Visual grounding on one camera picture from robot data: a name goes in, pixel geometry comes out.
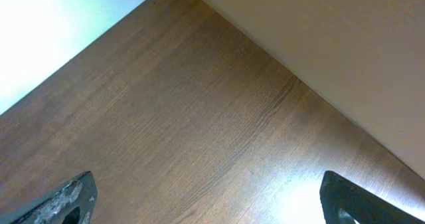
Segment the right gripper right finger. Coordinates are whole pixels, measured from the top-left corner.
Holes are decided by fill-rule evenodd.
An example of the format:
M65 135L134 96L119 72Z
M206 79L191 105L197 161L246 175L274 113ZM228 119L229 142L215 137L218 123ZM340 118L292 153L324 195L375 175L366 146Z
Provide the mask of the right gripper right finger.
M319 194L326 224L424 224L334 171L324 173Z

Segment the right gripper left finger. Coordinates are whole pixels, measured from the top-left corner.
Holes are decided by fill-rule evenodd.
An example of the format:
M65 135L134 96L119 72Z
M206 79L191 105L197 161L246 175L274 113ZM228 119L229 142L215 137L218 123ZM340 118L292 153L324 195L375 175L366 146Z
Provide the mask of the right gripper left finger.
M89 224L98 190L92 172L85 171L42 196L1 216L2 224Z

